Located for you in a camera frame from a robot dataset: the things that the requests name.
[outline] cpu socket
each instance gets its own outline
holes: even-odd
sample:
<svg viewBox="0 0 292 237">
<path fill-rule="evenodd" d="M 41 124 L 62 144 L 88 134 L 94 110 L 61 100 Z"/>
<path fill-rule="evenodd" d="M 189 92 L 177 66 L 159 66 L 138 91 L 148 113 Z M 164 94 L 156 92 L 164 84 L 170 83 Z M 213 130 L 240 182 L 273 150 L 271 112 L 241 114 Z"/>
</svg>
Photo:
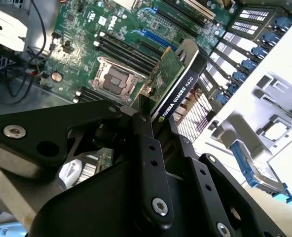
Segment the cpu socket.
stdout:
<svg viewBox="0 0 292 237">
<path fill-rule="evenodd" d="M 124 101 L 130 100 L 136 84 L 143 82 L 145 76 L 106 57 L 98 57 L 98 61 L 98 72 L 91 81 L 93 88 L 108 91 Z"/>
</svg>

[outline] motherboard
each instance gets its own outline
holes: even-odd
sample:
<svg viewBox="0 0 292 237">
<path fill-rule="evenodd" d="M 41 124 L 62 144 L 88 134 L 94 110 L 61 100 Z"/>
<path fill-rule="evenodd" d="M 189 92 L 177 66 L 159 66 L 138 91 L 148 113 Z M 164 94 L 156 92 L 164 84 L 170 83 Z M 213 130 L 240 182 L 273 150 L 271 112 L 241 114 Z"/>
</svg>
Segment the motherboard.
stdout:
<svg viewBox="0 0 292 237">
<path fill-rule="evenodd" d="M 210 54 L 234 10 L 221 1 L 63 1 L 40 85 L 70 100 L 86 87 L 130 106 L 167 47 L 192 39 Z"/>
</svg>

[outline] black cable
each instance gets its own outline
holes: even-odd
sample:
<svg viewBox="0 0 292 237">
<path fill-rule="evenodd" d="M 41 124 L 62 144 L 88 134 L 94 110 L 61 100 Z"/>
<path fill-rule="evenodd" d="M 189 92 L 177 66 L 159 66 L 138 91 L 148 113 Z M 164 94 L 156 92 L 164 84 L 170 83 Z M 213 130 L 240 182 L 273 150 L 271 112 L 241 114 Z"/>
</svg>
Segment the black cable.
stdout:
<svg viewBox="0 0 292 237">
<path fill-rule="evenodd" d="M 28 85 L 28 88 L 27 88 L 25 94 L 21 97 L 21 99 L 15 101 L 15 102 L 13 102 L 13 103 L 4 103 L 4 102 L 1 102 L 1 101 L 0 101 L 0 104 L 1 104 L 1 105 L 16 105 L 16 104 L 20 103 L 21 101 L 23 101 L 23 100 L 28 96 L 28 94 L 29 94 L 29 92 L 30 92 L 30 90 L 31 90 L 31 88 L 32 88 L 33 81 L 34 81 L 34 77 L 31 77 L 31 80 L 30 80 L 30 83 L 29 83 L 29 85 Z"/>
<path fill-rule="evenodd" d="M 30 66 L 30 64 L 32 63 L 32 61 L 35 60 L 35 59 L 37 59 L 37 58 L 43 53 L 43 51 L 44 51 L 44 49 L 45 49 L 45 45 L 46 45 L 46 30 L 45 30 L 45 26 L 44 26 L 44 22 L 43 22 L 42 16 L 41 16 L 41 14 L 40 14 L 40 12 L 39 12 L 39 10 L 38 10 L 38 8 L 37 8 L 37 6 L 36 6 L 34 0 L 31 0 L 31 3 L 32 3 L 33 7 L 35 8 L 36 13 L 37 13 L 37 15 L 38 15 L 38 17 L 39 17 L 39 20 L 40 20 L 40 22 L 41 22 L 41 27 L 42 27 L 42 32 L 43 32 L 44 42 L 43 42 L 43 46 L 42 46 L 42 48 L 39 50 L 39 52 L 36 53 L 34 56 L 32 56 L 32 57 L 26 62 L 25 66 L 22 68 L 22 70 L 20 70 L 20 73 L 19 73 L 18 75 L 15 74 L 11 79 L 8 79 L 8 80 L 7 80 L 7 82 L 6 82 L 6 83 L 7 83 L 7 89 L 8 89 L 9 94 L 10 94 L 12 97 L 16 97 L 16 96 L 19 95 L 19 93 L 21 92 L 21 90 L 22 90 L 22 88 L 23 88 L 23 85 L 25 84 L 25 81 L 26 81 L 26 79 L 27 79 L 27 75 L 25 75 L 25 77 L 24 77 L 24 79 L 23 79 L 23 81 L 22 81 L 22 84 L 20 85 L 18 91 L 17 91 L 15 94 L 12 93 L 12 91 L 11 91 L 10 84 L 9 84 L 10 81 L 13 80 L 13 79 L 16 79 L 17 77 L 19 77 L 19 76 L 21 76 L 21 75 L 23 75 L 23 74 L 25 73 L 26 69 L 27 69 L 27 68 Z M 30 92 L 30 90 L 31 90 L 31 87 L 32 87 L 32 85 L 33 85 L 33 81 L 34 81 L 34 77 L 31 78 L 30 83 L 29 83 L 29 86 L 28 86 L 28 88 L 27 88 L 25 94 L 23 95 L 23 97 L 22 97 L 21 99 L 19 99 L 18 101 L 15 101 L 15 102 L 13 102 L 13 103 L 4 103 L 4 102 L 1 102 L 1 101 L 0 101 L 0 104 L 2 104 L 2 105 L 16 105 L 16 104 L 20 103 L 21 101 L 23 101 L 23 100 L 28 96 L 28 94 L 29 94 L 29 92 Z"/>
</svg>

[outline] bolt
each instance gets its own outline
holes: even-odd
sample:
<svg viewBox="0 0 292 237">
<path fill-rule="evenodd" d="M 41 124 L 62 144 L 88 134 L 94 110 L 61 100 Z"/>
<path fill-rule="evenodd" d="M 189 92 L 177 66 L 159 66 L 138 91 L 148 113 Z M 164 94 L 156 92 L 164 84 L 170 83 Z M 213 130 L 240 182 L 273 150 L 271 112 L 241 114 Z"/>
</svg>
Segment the bolt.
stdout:
<svg viewBox="0 0 292 237">
<path fill-rule="evenodd" d="M 140 119 L 141 119 L 142 121 L 144 121 L 144 122 L 147 121 L 147 119 L 146 119 L 144 116 L 142 116 L 142 115 L 140 115 Z"/>
<path fill-rule="evenodd" d="M 116 109 L 113 108 L 113 107 L 111 107 L 111 106 L 109 106 L 109 110 L 110 110 L 111 112 L 113 112 L 113 113 L 116 113 Z"/>
<path fill-rule="evenodd" d="M 18 125 L 9 125 L 3 129 L 3 133 L 5 136 L 14 138 L 14 139 L 20 139 L 25 137 L 27 134 L 26 130 Z"/>
<path fill-rule="evenodd" d="M 212 157 L 212 156 L 209 156 L 209 159 L 213 162 L 213 163 L 216 163 L 216 160 L 215 160 L 215 158 L 214 157 Z"/>
<path fill-rule="evenodd" d="M 168 213 L 168 206 L 165 201 L 161 198 L 154 198 L 151 202 L 152 208 L 161 216 L 165 216 Z"/>
<path fill-rule="evenodd" d="M 219 231 L 220 235 L 223 237 L 230 237 L 229 229 L 221 222 L 217 223 L 217 230 Z"/>
<path fill-rule="evenodd" d="M 186 144 L 190 144 L 189 139 L 187 139 L 186 137 L 182 137 L 183 142 L 185 142 Z"/>
</svg>

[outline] blue clip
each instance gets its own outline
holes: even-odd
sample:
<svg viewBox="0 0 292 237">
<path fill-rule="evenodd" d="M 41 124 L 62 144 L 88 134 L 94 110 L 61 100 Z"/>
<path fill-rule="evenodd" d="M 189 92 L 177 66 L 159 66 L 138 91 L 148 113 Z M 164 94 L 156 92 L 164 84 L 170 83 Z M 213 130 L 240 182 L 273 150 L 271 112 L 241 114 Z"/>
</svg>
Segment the blue clip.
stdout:
<svg viewBox="0 0 292 237">
<path fill-rule="evenodd" d="M 241 66 L 246 68 L 250 72 L 253 72 L 256 69 L 256 67 L 258 66 L 258 63 L 253 61 L 253 60 L 247 59 L 247 60 L 243 60 L 241 62 Z"/>
<path fill-rule="evenodd" d="M 287 204 L 291 204 L 292 203 L 292 194 L 289 192 L 288 186 L 286 185 L 286 183 L 283 183 L 283 187 L 284 187 L 284 190 L 286 192 L 286 195 L 283 193 L 276 193 L 276 194 L 273 194 L 272 197 L 274 197 L 274 199 L 276 199 L 276 200 L 285 201 Z"/>
<path fill-rule="evenodd" d="M 228 85 L 227 91 L 233 95 L 236 93 L 236 91 L 238 90 L 238 86 L 235 83 L 231 83 Z"/>
<path fill-rule="evenodd" d="M 275 46 L 280 41 L 280 39 L 281 39 L 281 36 L 272 32 L 265 33 L 262 36 L 262 40 L 271 46 Z"/>
<path fill-rule="evenodd" d="M 258 47 L 252 48 L 251 53 L 254 56 L 257 56 L 259 59 L 264 59 L 266 55 L 268 55 L 269 52 L 265 48 L 258 46 Z"/>
<path fill-rule="evenodd" d="M 233 73 L 233 78 L 241 83 L 244 83 L 248 76 L 241 71 L 237 71 Z"/>
<path fill-rule="evenodd" d="M 219 92 L 215 95 L 215 99 L 220 102 L 222 105 L 225 105 L 228 101 L 229 98 L 228 96 L 224 95 L 224 92 Z"/>
<path fill-rule="evenodd" d="M 274 20 L 273 26 L 286 32 L 292 26 L 292 19 L 290 19 L 286 16 L 278 17 Z"/>
<path fill-rule="evenodd" d="M 239 142 L 235 142 L 233 145 L 231 145 L 230 149 L 232 150 L 234 157 L 236 158 L 239 165 L 239 168 L 250 187 L 254 188 L 258 186 L 259 182 L 254 178 L 254 172 L 246 161 L 245 156 L 241 148 L 239 147 Z"/>
</svg>

